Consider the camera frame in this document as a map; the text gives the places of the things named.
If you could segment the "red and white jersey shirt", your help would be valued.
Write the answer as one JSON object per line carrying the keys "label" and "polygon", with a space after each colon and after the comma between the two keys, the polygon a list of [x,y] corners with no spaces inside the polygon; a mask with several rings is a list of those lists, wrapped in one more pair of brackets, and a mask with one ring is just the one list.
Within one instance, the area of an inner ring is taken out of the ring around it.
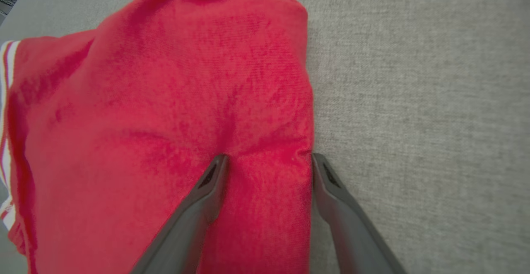
{"label": "red and white jersey shirt", "polygon": [[313,93],[297,0],[133,0],[0,47],[0,218],[29,274],[127,274],[218,154],[198,272],[308,274]]}

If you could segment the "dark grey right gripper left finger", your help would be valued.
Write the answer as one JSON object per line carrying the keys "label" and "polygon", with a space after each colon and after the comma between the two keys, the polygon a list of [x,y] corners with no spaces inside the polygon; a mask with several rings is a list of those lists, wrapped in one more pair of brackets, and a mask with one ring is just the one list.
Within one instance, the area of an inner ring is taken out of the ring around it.
{"label": "dark grey right gripper left finger", "polygon": [[224,200],[229,156],[215,156],[130,274],[196,274],[208,227]]}

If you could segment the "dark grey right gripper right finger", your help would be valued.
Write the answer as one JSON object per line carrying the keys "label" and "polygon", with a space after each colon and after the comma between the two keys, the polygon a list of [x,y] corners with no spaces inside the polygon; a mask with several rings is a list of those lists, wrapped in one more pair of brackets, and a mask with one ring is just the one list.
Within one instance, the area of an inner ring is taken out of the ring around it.
{"label": "dark grey right gripper right finger", "polygon": [[329,225],[341,274],[407,274],[326,157],[312,154],[313,194]]}

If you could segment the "grey fabric sofa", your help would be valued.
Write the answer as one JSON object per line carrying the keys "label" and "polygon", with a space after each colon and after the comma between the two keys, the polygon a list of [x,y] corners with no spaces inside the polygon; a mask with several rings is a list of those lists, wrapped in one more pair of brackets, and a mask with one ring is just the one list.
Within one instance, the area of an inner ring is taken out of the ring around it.
{"label": "grey fabric sofa", "polygon": [[298,0],[316,151],[408,274],[530,274],[530,0]]}

